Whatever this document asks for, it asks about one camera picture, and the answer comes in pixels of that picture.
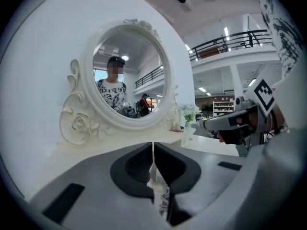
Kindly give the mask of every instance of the white vase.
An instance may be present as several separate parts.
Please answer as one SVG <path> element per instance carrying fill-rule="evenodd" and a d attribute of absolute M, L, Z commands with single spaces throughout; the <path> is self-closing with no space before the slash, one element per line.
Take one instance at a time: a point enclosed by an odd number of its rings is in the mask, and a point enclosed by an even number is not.
<path fill-rule="evenodd" d="M 190 121 L 186 121 L 185 125 L 184 125 L 184 137 L 182 139 L 182 145 L 183 146 L 188 146 L 189 143 L 192 141 L 192 128 L 191 128 L 191 122 Z"/>

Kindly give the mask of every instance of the person in red shirt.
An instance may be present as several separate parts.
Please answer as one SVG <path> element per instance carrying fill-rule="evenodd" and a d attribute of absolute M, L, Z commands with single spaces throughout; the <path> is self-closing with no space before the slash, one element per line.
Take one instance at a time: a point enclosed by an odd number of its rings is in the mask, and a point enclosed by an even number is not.
<path fill-rule="evenodd" d="M 146 99 L 149 97 L 148 94 L 143 94 L 142 98 L 140 99 L 140 106 L 141 106 L 141 117 L 144 117 L 149 114 L 149 108 L 154 108 L 154 105 L 150 105 L 147 103 Z"/>

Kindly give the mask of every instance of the black and white graphic t-shirt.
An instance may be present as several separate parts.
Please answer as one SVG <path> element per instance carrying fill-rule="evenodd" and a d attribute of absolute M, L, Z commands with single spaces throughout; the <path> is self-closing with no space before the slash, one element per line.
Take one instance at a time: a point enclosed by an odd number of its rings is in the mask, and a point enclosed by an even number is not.
<path fill-rule="evenodd" d="M 120 113 L 125 102 L 126 85 L 119 81 L 109 83 L 105 79 L 97 81 L 96 85 L 106 103 Z"/>

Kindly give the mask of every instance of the black and white patterned cloth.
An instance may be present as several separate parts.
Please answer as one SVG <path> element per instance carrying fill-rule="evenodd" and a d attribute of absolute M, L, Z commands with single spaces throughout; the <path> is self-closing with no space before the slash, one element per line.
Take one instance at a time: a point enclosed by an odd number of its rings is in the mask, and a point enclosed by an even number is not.
<path fill-rule="evenodd" d="M 121 113 L 125 102 L 126 85 L 120 81 L 109 83 L 105 79 L 97 81 L 96 85 L 106 103 L 115 111 Z"/>
<path fill-rule="evenodd" d="M 259 0 L 259 3 L 286 76 L 305 48 L 303 37 L 279 0 Z"/>

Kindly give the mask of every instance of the ceiling light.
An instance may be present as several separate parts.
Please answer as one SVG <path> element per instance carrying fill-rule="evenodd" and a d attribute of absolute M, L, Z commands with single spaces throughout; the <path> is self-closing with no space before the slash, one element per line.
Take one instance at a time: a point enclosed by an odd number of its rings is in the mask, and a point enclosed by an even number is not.
<path fill-rule="evenodd" d="M 253 79 L 250 83 L 249 83 L 249 87 L 252 86 L 252 84 L 256 81 L 256 79 Z"/>
<path fill-rule="evenodd" d="M 129 60 L 129 57 L 128 57 L 128 56 L 122 56 L 121 58 L 122 58 L 123 60 L 125 60 L 125 61 Z"/>
<path fill-rule="evenodd" d="M 203 87 L 198 88 L 200 91 L 207 92 Z"/>
<path fill-rule="evenodd" d="M 190 47 L 187 44 L 186 44 L 186 48 L 187 48 L 187 50 L 189 51 L 190 54 L 193 53 L 193 51 L 190 49 Z"/>
<path fill-rule="evenodd" d="M 103 55 L 104 53 L 105 53 L 105 50 L 101 50 L 101 49 L 98 50 L 98 54 Z"/>
<path fill-rule="evenodd" d="M 226 35 L 226 36 L 229 36 L 227 27 L 224 28 L 224 31 L 225 31 L 225 35 Z"/>

